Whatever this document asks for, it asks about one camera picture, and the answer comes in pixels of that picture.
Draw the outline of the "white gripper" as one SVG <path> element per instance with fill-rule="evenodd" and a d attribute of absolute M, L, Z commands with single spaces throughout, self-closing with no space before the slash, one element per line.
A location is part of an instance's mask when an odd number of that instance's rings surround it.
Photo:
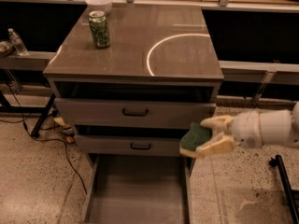
<path fill-rule="evenodd" d="M 226 132 L 230 122 L 232 136 L 225 133 L 213 136 L 209 141 L 196 148 L 195 152 L 200 158 L 232 152 L 236 145 L 242 148 L 258 148 L 263 145 L 257 111 L 240 113 L 235 117 L 230 115 L 214 116 L 203 119 L 200 125 Z"/>

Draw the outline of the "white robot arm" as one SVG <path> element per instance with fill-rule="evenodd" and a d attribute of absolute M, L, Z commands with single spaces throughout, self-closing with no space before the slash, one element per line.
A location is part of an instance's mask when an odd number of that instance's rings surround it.
<path fill-rule="evenodd" d="M 200 157 L 232 152 L 236 147 L 261 148 L 280 145 L 298 148 L 299 110 L 251 110 L 235 116 L 222 115 L 204 119 L 200 125 L 217 134 L 198 147 Z"/>

